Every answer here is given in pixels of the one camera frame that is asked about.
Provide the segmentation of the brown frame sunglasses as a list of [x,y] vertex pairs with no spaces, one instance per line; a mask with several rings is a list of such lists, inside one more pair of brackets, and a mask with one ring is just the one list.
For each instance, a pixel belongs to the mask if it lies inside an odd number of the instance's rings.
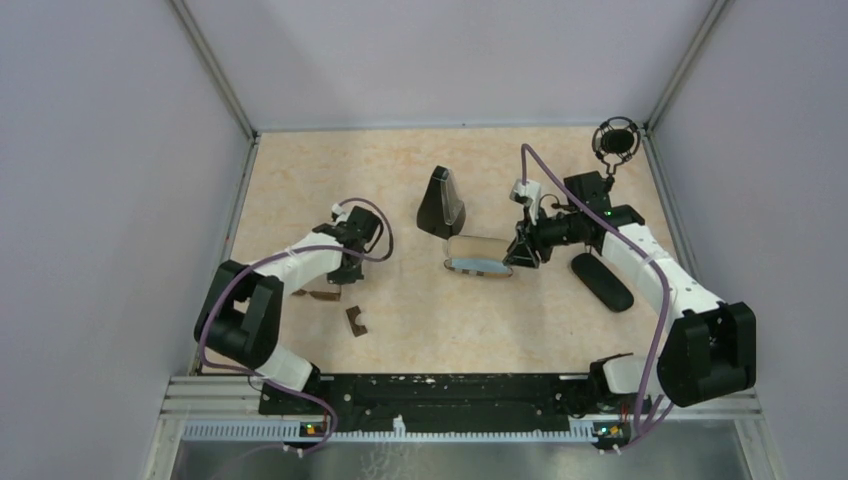
[[338,302],[341,300],[342,293],[340,291],[319,291],[298,289],[291,293],[292,296],[305,297],[309,296],[318,301]]

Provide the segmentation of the black textured glasses case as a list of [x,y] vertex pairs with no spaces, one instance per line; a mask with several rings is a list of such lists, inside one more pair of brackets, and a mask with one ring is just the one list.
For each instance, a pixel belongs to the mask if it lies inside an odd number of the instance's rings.
[[621,313],[633,307],[635,299],[625,284],[597,257],[590,253],[575,256],[572,272],[610,311]]

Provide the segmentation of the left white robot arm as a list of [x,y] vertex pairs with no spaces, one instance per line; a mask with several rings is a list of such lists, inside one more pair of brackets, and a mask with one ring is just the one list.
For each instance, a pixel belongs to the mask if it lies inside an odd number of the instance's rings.
[[232,368],[283,387],[283,401],[297,413],[319,404],[320,370],[279,342],[284,301],[310,282],[336,286],[363,279],[363,264],[382,237],[393,232],[383,212],[363,199],[331,209],[331,220],[314,227],[294,245],[252,264],[234,260],[216,270],[194,327],[202,353],[213,351]]

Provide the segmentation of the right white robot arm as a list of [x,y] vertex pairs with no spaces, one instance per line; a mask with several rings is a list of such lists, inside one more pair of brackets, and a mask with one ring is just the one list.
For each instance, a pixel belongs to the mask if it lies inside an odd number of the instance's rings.
[[594,363],[589,404],[612,412],[627,394],[665,396],[689,407],[747,390],[756,383],[756,317],[743,302],[727,303],[699,284],[654,238],[629,205],[614,206],[597,172],[567,178],[573,189],[553,216],[541,206],[541,186],[518,179],[511,200],[523,208],[504,262],[537,268],[554,248],[584,244],[615,268],[657,312],[660,338],[645,357],[622,354]]

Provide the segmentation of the plaid glasses case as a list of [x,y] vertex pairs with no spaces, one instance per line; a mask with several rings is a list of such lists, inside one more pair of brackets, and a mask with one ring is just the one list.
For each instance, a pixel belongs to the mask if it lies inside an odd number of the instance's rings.
[[445,246],[446,259],[443,262],[443,266],[445,267],[447,260],[455,258],[482,258],[503,263],[509,245],[510,242],[508,240],[499,238],[468,235],[453,236],[447,240]]

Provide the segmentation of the blue cleaning cloth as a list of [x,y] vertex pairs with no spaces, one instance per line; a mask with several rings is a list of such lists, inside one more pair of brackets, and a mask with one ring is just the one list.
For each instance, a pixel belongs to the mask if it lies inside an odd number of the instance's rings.
[[447,260],[445,267],[448,270],[466,275],[508,278],[513,275],[510,266],[500,261],[482,258],[455,258]]

